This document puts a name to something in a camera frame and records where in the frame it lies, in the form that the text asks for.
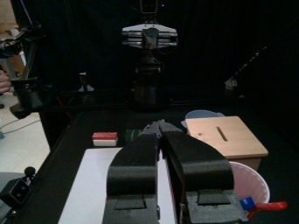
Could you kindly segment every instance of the wooden box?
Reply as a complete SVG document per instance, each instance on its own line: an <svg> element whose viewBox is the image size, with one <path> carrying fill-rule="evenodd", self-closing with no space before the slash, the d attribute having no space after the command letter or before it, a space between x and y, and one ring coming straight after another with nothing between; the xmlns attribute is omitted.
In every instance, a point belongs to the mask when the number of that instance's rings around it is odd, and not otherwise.
<svg viewBox="0 0 299 224"><path fill-rule="evenodd" d="M238 116L186 119L189 134L230 160L258 169L268 149Z"/></svg>

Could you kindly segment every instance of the floor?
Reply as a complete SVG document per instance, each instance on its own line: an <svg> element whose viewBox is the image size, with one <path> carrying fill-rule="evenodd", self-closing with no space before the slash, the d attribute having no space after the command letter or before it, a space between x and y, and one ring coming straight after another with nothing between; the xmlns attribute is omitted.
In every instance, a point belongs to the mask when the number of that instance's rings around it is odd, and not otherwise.
<svg viewBox="0 0 299 224"><path fill-rule="evenodd" d="M25 173L29 166L38 171L50 153L39 114L18 120L10 111L18 102L13 93L0 95L0 102L0 172Z"/></svg>

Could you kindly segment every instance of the black table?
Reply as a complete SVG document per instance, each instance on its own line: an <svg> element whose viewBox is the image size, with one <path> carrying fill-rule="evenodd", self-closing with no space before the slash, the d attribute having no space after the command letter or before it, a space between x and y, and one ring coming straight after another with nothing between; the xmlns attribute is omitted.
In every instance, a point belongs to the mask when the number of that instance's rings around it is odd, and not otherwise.
<svg viewBox="0 0 299 224"><path fill-rule="evenodd" d="M54 224L59 222L85 151L97 148L91 139L94 132L118 132L117 147L122 147L127 143L126 131L130 129L142 130L153 121L165 119L178 128L186 130L182 126L182 120L194 109L209 109L226 116L239 116L269 149L270 155L262 160L259 172L270 186L272 200L288 200L290 208L280 213L259 213L254 222L273 224L288 221L288 223L299 223L298 201L290 192L297 192L298 187L299 164L297 161L299 155L246 103L171 106L157 112L122 108L79 113L42 165L33 186L33 194L25 206L18 210L13 223ZM270 168L269 166L274 164L280 164L280 167ZM274 175L281 175L281 179L274 178Z"/></svg>

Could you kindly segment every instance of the black backdrop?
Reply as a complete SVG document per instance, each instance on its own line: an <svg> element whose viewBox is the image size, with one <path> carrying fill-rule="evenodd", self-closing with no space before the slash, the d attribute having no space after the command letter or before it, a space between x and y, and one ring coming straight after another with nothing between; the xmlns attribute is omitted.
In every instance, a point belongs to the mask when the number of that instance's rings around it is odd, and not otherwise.
<svg viewBox="0 0 299 224"><path fill-rule="evenodd" d="M129 85L141 50L122 45L122 29L141 23L139 1L26 0L25 4L47 35L34 75L59 90L78 89L85 71L97 89ZM163 0L161 5L159 23L179 33L179 46L165 49L166 55L155 53L165 63L166 85L223 83L258 49L261 1ZM21 10L17 18L25 26Z"/></svg>
<svg viewBox="0 0 299 224"><path fill-rule="evenodd" d="M25 14L13 0L19 25ZM122 29L141 23L138 0L25 0L47 38L33 75L59 91L81 88L81 72L97 90L130 88L139 49L122 45ZM179 33L179 46L155 53L169 87L222 85L238 75L239 92L277 123L294 127L299 98L299 2L297 0L162 0L159 22Z"/></svg>

